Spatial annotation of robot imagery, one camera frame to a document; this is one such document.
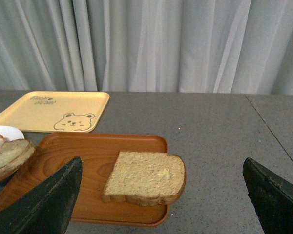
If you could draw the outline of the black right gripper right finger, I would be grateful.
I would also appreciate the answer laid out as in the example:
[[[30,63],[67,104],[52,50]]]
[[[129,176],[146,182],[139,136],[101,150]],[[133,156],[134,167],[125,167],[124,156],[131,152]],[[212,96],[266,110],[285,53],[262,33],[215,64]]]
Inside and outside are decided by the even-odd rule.
[[[293,234],[293,184],[249,157],[243,177],[264,233]]]

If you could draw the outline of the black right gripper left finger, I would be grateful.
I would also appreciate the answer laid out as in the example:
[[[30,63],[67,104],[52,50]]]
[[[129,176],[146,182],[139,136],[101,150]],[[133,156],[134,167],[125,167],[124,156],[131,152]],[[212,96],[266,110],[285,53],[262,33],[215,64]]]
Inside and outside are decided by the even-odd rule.
[[[63,234],[71,220],[83,166],[75,157],[0,211],[0,234]]]

